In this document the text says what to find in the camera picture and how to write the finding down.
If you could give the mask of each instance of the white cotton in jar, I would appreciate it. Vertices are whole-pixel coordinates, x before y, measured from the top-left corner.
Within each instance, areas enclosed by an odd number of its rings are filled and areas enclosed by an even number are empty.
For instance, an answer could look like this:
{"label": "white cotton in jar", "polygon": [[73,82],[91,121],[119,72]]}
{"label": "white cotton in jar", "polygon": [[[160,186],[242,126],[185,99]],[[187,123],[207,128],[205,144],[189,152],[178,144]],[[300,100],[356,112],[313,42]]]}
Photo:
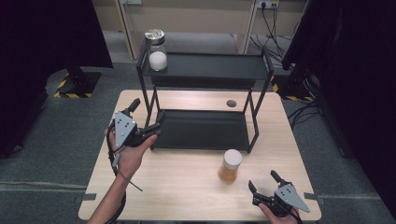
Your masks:
{"label": "white cotton in jar", "polygon": [[155,71],[163,70],[168,65],[166,54],[160,51],[152,52],[148,60],[149,66]]}

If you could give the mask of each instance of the black curtain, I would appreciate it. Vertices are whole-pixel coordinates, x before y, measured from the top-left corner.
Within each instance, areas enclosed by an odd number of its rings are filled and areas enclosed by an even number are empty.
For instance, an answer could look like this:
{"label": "black curtain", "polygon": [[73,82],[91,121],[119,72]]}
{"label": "black curtain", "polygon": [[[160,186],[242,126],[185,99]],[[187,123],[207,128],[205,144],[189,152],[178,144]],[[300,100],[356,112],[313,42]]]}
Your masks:
{"label": "black curtain", "polygon": [[0,155],[21,141],[48,77],[80,66],[112,67],[92,1],[1,1]]}
{"label": "black curtain", "polygon": [[[309,20],[303,20],[291,43],[285,65],[303,65],[290,83],[306,77],[320,82],[320,92],[354,157],[394,217],[396,194],[396,4],[368,0],[310,0]],[[331,22],[320,15],[329,13]],[[316,40],[318,36],[332,31]],[[312,48],[313,43],[325,48]]]}

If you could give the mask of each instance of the orange jar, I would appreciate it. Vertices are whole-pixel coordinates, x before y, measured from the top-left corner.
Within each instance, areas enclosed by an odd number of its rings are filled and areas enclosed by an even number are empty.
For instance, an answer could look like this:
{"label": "orange jar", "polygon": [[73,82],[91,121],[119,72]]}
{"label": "orange jar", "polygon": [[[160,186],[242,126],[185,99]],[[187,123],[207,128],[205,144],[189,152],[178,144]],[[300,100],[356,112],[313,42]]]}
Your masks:
{"label": "orange jar", "polygon": [[224,182],[234,182],[242,162],[242,154],[235,149],[229,149],[224,153],[223,163],[219,169],[219,177]]}

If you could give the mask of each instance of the jar lid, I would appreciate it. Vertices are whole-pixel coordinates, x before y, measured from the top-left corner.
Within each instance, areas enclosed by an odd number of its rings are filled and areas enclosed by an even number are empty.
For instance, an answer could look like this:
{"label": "jar lid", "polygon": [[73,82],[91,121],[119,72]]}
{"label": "jar lid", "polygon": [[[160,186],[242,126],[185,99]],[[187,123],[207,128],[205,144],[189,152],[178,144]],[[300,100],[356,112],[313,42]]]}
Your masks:
{"label": "jar lid", "polygon": [[152,29],[145,32],[145,38],[149,45],[161,45],[165,42],[165,33],[162,30]]}
{"label": "jar lid", "polygon": [[235,149],[229,149],[224,153],[224,166],[230,170],[236,170],[242,162],[242,154]]}

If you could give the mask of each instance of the metal bracket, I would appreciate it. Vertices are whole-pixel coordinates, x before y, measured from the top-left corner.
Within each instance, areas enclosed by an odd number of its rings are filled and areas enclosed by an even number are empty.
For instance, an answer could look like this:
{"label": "metal bracket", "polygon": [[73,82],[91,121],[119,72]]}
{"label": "metal bracket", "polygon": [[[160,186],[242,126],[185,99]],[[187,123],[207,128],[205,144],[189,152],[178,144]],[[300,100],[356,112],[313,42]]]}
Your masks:
{"label": "metal bracket", "polygon": [[116,147],[121,147],[131,131],[137,129],[136,122],[120,111],[116,111]]}
{"label": "metal bracket", "polygon": [[310,212],[308,206],[305,204],[305,202],[303,201],[303,199],[301,199],[301,197],[298,195],[297,191],[295,190],[295,188],[288,184],[283,186],[280,189],[277,189],[275,191],[275,194],[282,199],[283,202],[297,207],[307,213]]}

